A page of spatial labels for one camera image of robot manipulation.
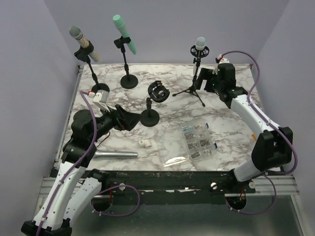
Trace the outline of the black tripod microphone stand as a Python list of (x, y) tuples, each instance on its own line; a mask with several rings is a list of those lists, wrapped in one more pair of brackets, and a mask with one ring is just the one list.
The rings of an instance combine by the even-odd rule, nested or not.
[(189, 88), (180, 91), (178, 93), (174, 93), (172, 94), (173, 97), (181, 94), (181, 93), (188, 93), (191, 94), (193, 96), (196, 96), (199, 101), (201, 102), (201, 105), (203, 107), (205, 107), (204, 102), (202, 101), (202, 99), (200, 98), (200, 96), (198, 95), (197, 91), (196, 91), (196, 81), (197, 81), (197, 73), (201, 64), (201, 59), (208, 56), (209, 54), (209, 48), (207, 46), (197, 46), (197, 44), (195, 44), (194, 46), (191, 47), (190, 49), (190, 53), (194, 56), (194, 60), (193, 60), (193, 78), (192, 78), (192, 84)]

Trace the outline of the white microphone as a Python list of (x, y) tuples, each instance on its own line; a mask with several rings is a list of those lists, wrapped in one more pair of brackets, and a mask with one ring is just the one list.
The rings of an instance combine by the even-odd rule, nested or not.
[(196, 73), (196, 70), (197, 70), (197, 58), (199, 56), (199, 53), (201, 53), (204, 48), (206, 46), (206, 41), (205, 41), (205, 38), (204, 37), (198, 37), (197, 38), (197, 41), (196, 41), (196, 44), (195, 44), (195, 49), (196, 49), (196, 52), (197, 52), (197, 56), (195, 57), (195, 62), (194, 62), (194, 66), (193, 66), (193, 74)]

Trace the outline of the silver grey microphone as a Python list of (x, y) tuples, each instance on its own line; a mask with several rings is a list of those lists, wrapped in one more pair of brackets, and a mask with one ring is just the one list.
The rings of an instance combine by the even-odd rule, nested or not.
[(94, 159), (135, 159), (138, 157), (137, 152), (130, 151), (102, 151), (98, 150), (94, 154)]

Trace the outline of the mint green microphone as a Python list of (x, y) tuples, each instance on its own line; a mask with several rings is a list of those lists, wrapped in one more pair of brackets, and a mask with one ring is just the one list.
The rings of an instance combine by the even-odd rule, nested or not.
[(130, 51), (135, 55), (137, 54), (137, 48), (134, 44), (134, 41), (132, 40), (127, 28), (126, 28), (126, 23), (124, 21), (124, 19), (122, 18), (122, 16), (120, 15), (114, 15), (113, 16), (113, 22), (114, 25), (116, 27), (116, 29), (121, 33), (121, 36), (123, 38), (130, 38), (130, 42), (128, 43), (128, 47), (130, 49)]

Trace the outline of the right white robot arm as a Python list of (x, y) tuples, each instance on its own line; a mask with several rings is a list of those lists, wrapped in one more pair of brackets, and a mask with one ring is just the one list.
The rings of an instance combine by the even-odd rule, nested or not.
[(215, 93), (232, 111), (238, 114), (253, 134), (256, 143), (250, 160), (230, 170), (226, 177), (227, 189), (233, 193), (244, 187), (244, 182), (265, 171), (288, 164), (292, 160), (293, 132), (289, 127), (280, 127), (270, 120), (248, 98), (248, 92), (236, 85), (236, 69), (231, 63), (221, 63), (212, 69), (202, 68), (196, 80), (200, 89), (205, 82), (205, 91)]

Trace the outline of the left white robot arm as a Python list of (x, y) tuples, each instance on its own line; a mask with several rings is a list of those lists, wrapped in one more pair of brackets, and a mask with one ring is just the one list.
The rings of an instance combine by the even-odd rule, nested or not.
[(141, 115), (124, 110), (120, 105), (95, 117), (92, 108), (79, 110), (73, 117), (72, 135), (63, 147), (62, 162), (55, 182), (40, 211), (31, 221), (23, 223), (21, 231), (27, 236), (69, 236), (72, 225), (93, 196), (109, 189), (108, 180), (88, 177), (75, 192), (96, 153), (95, 142), (111, 129), (131, 131)]

